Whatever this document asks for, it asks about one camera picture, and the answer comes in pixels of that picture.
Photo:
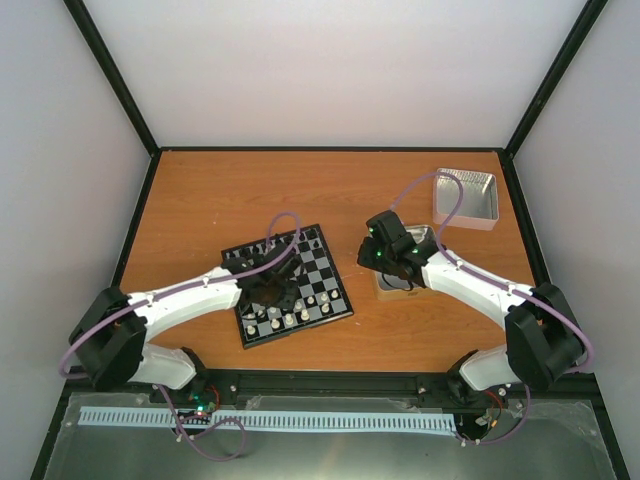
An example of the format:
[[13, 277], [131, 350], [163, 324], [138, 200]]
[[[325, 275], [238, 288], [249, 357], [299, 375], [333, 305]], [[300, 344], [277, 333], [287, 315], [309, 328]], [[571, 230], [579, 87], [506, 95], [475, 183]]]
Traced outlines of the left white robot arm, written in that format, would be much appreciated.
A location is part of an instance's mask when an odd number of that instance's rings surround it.
[[234, 257], [193, 279], [148, 292], [123, 293], [109, 287], [98, 294], [69, 336], [87, 378], [97, 391], [127, 382], [161, 384], [186, 402], [201, 400], [207, 376], [188, 348], [152, 343], [159, 334], [208, 313], [231, 310], [243, 302], [267, 308], [295, 303], [294, 273], [300, 256], [280, 261], [271, 254], [251, 261]]

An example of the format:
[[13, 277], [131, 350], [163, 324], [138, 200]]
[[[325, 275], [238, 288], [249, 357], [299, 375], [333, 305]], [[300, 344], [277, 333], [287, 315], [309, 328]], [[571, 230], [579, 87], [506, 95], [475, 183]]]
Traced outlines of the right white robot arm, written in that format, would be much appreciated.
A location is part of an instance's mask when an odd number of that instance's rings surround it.
[[391, 210], [370, 218], [366, 226], [360, 266], [446, 294], [504, 331], [503, 345], [473, 350], [449, 369], [447, 384], [455, 402], [468, 405], [481, 391], [513, 383], [546, 391], [591, 355], [558, 287], [510, 282], [464, 261], [436, 237], [416, 241]]

